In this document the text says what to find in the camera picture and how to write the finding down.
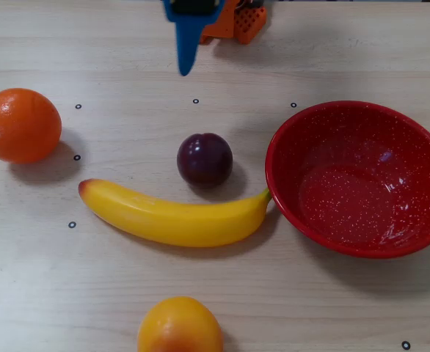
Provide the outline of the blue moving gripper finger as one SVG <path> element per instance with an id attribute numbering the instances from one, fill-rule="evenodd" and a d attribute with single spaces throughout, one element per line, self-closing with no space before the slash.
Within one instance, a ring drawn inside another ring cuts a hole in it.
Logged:
<path id="1" fill-rule="evenodd" d="M 217 10 L 211 15 L 180 15 L 172 11 L 170 0 L 163 0 L 167 19 L 175 24 L 178 69 L 182 76 L 187 76 L 195 63 L 204 28 L 216 22 L 224 5 L 224 0 L 217 0 Z"/>

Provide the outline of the blue gripper body black motor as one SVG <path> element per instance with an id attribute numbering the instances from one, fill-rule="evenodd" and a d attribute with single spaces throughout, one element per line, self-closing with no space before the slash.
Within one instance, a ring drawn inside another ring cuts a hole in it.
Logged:
<path id="1" fill-rule="evenodd" d="M 217 0 L 173 0 L 171 8 L 180 15 L 211 15 L 217 10 Z"/>

